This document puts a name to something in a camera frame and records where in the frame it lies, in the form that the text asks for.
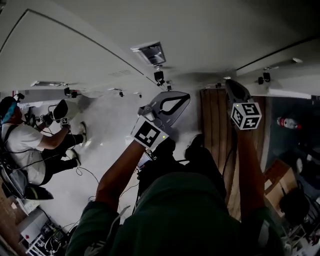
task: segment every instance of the bottle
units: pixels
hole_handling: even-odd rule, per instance
[[[302,126],[299,124],[296,120],[291,119],[291,118],[283,118],[283,117],[278,117],[276,120],[277,124],[279,126],[283,126],[289,129],[301,129]]]

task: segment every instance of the wristband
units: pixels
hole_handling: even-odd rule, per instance
[[[150,122],[143,115],[140,115],[137,119],[130,135],[135,141],[149,150],[154,149],[169,137],[168,134],[156,127],[153,122]]]

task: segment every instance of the white ceiling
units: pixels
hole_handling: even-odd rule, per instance
[[[238,69],[320,30],[311,0],[53,1],[131,56],[160,40],[171,76]]]

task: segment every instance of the wire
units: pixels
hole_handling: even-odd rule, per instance
[[[138,186],[138,185],[139,185],[139,182],[138,182],[137,185],[134,185],[134,186],[129,187],[127,190],[125,190],[124,192],[122,192],[122,194],[119,196],[119,198],[122,197],[123,194],[126,193],[129,189],[134,188],[134,187],[136,187],[136,186]]]
[[[47,243],[48,243],[49,241],[50,241],[50,245],[51,245],[51,248],[52,248],[52,247],[53,247],[53,246],[52,246],[52,243],[51,243],[52,237],[53,237],[57,232],[59,232],[60,230],[63,230],[64,228],[66,228],[66,227],[74,224],[74,225],[71,227],[71,229],[72,229],[79,221],[80,221],[80,219],[78,219],[77,222],[70,223],[70,224],[68,224],[68,225],[65,225],[65,226],[60,227],[59,229],[57,229],[57,230],[48,238],[48,240],[45,242],[44,248],[45,248],[46,250],[48,250],[48,249],[47,249]]]
[[[46,160],[48,160],[48,159],[50,159],[50,158],[55,158],[55,157],[58,157],[58,156],[61,156],[61,155],[60,155],[60,154],[56,154],[56,155],[50,156],[50,157],[48,157],[48,158],[46,158],[46,159],[42,159],[42,160],[35,161],[35,162],[30,163],[30,164],[27,164],[27,165],[25,165],[25,166],[23,166],[23,167],[21,167],[21,168],[13,169],[13,170],[10,169],[10,170],[12,170],[12,171],[19,171],[19,170],[21,170],[21,169],[23,169],[23,168],[26,168],[26,167],[29,167],[29,166],[31,166],[31,165],[33,165],[33,164],[40,163],[40,162],[42,162],[42,161],[46,161]]]
[[[44,212],[45,216],[46,216],[46,217],[48,218],[48,220],[50,221],[51,219],[50,219],[50,217],[48,216],[48,214],[45,212],[45,210],[42,209],[41,207],[39,207],[39,209]]]
[[[88,173],[91,173],[91,175],[95,178],[96,182],[99,184],[99,181],[98,181],[97,177],[96,177],[91,171],[87,170],[86,168],[77,167],[76,170],[75,170],[76,174],[78,174],[79,176],[82,176],[82,175],[83,175],[83,172],[82,172],[80,169],[84,169],[84,170],[86,170]]]
[[[222,171],[222,178],[225,176],[225,170],[226,170],[226,166],[227,166],[227,162],[229,160],[229,157],[231,155],[231,152],[235,149],[235,146],[233,145],[232,148],[230,148],[230,151],[225,159],[225,162],[224,162],[224,166],[223,166],[223,171]]]
[[[29,148],[29,149],[26,149],[26,150],[24,150],[24,151],[19,151],[19,152],[15,152],[15,151],[4,151],[4,152],[2,152],[2,154],[5,154],[5,153],[21,154],[21,153],[25,153],[25,152],[27,152],[27,151],[38,151],[38,152],[42,153],[41,150],[38,150],[38,149],[36,149],[36,148]]]
[[[46,133],[46,134],[51,134],[52,136],[54,135],[54,134],[52,133],[52,131],[50,130],[49,127],[44,127],[44,128],[41,130],[41,128],[40,128],[36,123],[35,123],[35,126],[38,128],[38,131],[39,131],[39,132],[44,132],[44,133]]]
[[[74,146],[70,149],[70,150],[73,150],[75,148],[75,146],[77,145],[77,141],[76,141],[76,138],[75,136],[71,133],[71,130],[70,130],[70,134],[72,135],[73,139],[74,139]]]

